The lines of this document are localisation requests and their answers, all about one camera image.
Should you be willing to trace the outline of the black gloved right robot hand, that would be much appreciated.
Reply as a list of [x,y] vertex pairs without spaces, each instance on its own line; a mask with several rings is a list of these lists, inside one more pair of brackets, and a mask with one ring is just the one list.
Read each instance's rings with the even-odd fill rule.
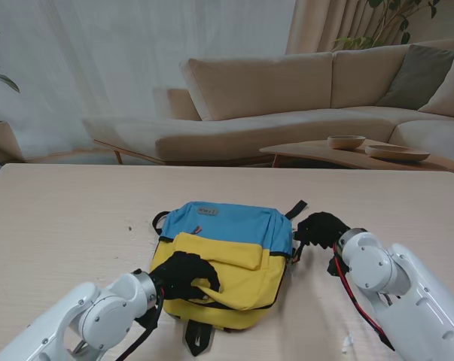
[[305,220],[297,224],[294,240],[300,242],[300,250],[311,244],[319,245],[325,250],[332,248],[334,243],[339,241],[341,236],[350,229],[333,214],[317,212],[310,214]]

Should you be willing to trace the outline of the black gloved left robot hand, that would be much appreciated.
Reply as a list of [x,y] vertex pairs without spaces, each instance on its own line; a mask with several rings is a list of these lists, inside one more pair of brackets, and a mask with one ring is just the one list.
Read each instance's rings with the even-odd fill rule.
[[151,271],[149,277],[163,291],[166,300],[202,299],[206,294],[192,285],[196,279],[206,279],[211,290],[220,290],[215,268],[195,253],[174,252],[167,261]]

